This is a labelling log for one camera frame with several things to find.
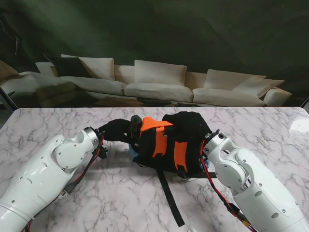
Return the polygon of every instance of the cable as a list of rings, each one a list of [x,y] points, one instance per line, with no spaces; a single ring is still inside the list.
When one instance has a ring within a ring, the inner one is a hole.
[[[100,139],[100,143],[99,143],[99,146],[96,148],[95,152],[94,152],[94,155],[92,156],[91,160],[89,161],[89,163],[87,164],[87,166],[85,167],[85,169],[83,170],[83,172],[79,175],[78,178],[76,178],[74,180],[74,182],[76,182],[77,184],[79,184],[82,180],[82,178],[85,176],[87,170],[89,169],[90,165],[95,161],[95,159],[98,157],[98,154],[101,150],[101,147],[103,145],[103,140],[104,140],[104,137],[103,135],[101,136],[101,139]]]
[[[29,225],[27,226],[28,229],[26,230],[26,232],[31,232],[31,231],[30,231],[30,227],[31,227],[32,222],[33,222],[33,221],[31,221],[31,222],[29,223]]]
[[[213,188],[213,190],[217,193],[217,195],[219,196],[219,198],[221,199],[221,201],[224,202],[224,205],[227,207],[228,211],[233,215],[235,216],[239,221],[241,221],[250,231],[252,232],[257,232],[257,230],[248,222],[248,221],[245,221],[246,223],[244,223],[244,220],[242,220],[233,210],[232,206],[230,205],[230,203],[228,202],[228,200],[225,198],[225,196],[222,195],[222,193],[215,187],[213,181],[212,181],[212,178],[210,177],[210,174],[208,172],[208,169],[205,165],[205,161],[203,159],[203,147],[204,147],[204,143],[205,143],[205,140],[203,140],[203,142],[201,143],[201,148],[200,148],[200,155],[201,155],[201,158],[200,158],[200,162],[203,166],[203,169],[207,175],[207,178],[211,184],[211,187]]]
[[[100,138],[100,141],[99,141],[99,145],[97,146],[97,148],[95,149],[94,151],[94,155],[92,156],[92,158],[90,159],[89,163],[87,164],[87,166],[85,167],[85,169],[83,170],[83,172],[70,184],[68,184],[64,190],[70,194],[74,188],[81,182],[82,178],[85,176],[87,170],[89,169],[89,167],[92,165],[92,163],[95,161],[95,159],[98,157],[99,153],[100,153],[100,150],[101,150],[101,147],[103,145],[103,141],[104,141],[104,137],[103,135],[101,136]],[[48,207],[51,203],[53,203],[57,198],[58,196],[52,201],[50,202],[46,207]],[[31,227],[31,224],[32,224],[33,220],[31,220],[28,225],[26,226],[25,228],[25,232],[30,232],[30,227]]]

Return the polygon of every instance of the connector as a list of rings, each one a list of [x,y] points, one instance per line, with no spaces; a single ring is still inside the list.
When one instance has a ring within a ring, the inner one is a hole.
[[[68,193],[68,194],[71,194],[71,192],[75,189],[75,187],[77,186],[77,183],[76,182],[72,182],[70,184],[68,184],[64,190]]]

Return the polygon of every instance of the black cushion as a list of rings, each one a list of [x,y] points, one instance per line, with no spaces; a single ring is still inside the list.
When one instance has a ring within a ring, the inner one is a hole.
[[[88,73],[78,57],[57,57],[46,54],[44,54],[44,56],[54,65],[59,76],[91,78],[91,75]]]

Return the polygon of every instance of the black strap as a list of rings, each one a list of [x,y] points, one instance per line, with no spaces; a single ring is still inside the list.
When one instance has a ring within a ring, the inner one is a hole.
[[[209,173],[209,175],[211,176],[211,179],[217,178],[216,173]],[[207,175],[206,173],[202,172],[202,173],[190,175],[189,178],[207,179]]]
[[[181,216],[181,214],[180,214],[180,212],[177,208],[177,205],[175,203],[172,192],[169,189],[168,181],[166,180],[165,175],[164,175],[162,170],[156,169],[156,172],[158,173],[158,177],[159,177],[160,183],[162,185],[162,189],[165,193],[166,199],[168,201],[170,210],[172,211],[172,214],[175,218],[175,221],[176,221],[178,227],[181,227],[181,226],[184,225],[184,221],[183,221],[183,218],[182,218],[182,216]]]

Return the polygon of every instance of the sofa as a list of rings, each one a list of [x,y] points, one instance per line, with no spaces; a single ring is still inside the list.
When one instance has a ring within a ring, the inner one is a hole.
[[[183,65],[136,60],[134,66],[114,65],[112,58],[79,58],[89,77],[61,76],[51,62],[36,63],[40,73],[24,72],[0,82],[12,98],[27,96],[40,107],[77,98],[98,101],[106,96],[151,98],[199,106],[281,106],[291,93],[277,88],[283,81],[266,76],[209,69],[187,72]]]

